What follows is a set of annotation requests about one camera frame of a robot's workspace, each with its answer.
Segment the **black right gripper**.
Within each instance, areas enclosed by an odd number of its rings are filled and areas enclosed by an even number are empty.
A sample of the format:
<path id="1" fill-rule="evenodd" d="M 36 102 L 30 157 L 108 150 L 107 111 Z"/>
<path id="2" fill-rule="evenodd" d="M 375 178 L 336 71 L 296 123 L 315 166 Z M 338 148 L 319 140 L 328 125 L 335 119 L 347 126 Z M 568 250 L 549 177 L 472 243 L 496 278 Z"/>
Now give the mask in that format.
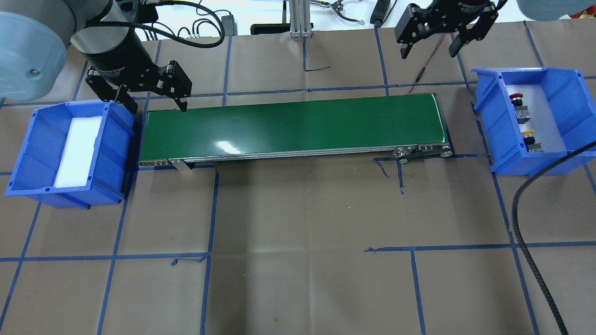
<path id="1" fill-rule="evenodd" d="M 448 49 L 455 58 L 464 45 L 483 40 L 498 15 L 496 4 L 489 0 L 434 0 L 426 8 L 410 3 L 394 28 L 401 59 L 407 59 L 420 40 L 434 34 L 458 33 Z"/>

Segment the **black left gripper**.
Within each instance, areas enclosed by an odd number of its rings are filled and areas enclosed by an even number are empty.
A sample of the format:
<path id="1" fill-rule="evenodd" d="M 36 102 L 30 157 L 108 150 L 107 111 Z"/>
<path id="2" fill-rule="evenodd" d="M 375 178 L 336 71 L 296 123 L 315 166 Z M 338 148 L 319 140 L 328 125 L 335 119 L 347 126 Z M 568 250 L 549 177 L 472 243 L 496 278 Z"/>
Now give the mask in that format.
<path id="1" fill-rule="evenodd" d="M 187 112 L 192 82 L 181 65 L 171 60 L 158 66 L 136 35 L 126 35 L 115 47 L 101 53 L 85 53 L 91 66 L 106 82 L 118 86 L 113 101 L 136 115 L 138 104 L 131 92 L 151 91 L 172 98 L 179 110 Z"/>

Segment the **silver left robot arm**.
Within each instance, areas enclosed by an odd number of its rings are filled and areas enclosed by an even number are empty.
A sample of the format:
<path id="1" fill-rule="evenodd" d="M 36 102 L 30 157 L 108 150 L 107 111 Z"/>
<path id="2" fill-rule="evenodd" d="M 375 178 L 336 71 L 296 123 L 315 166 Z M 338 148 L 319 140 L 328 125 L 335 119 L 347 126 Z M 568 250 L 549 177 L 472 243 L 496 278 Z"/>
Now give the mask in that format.
<path id="1" fill-rule="evenodd" d="M 115 0 L 3 0 L 0 13 L 1 97 L 45 97 L 63 70 L 68 47 L 88 60 L 85 79 L 104 102 L 137 111 L 132 93 L 172 99 L 185 112 L 192 83 L 176 61 L 160 67 Z"/>

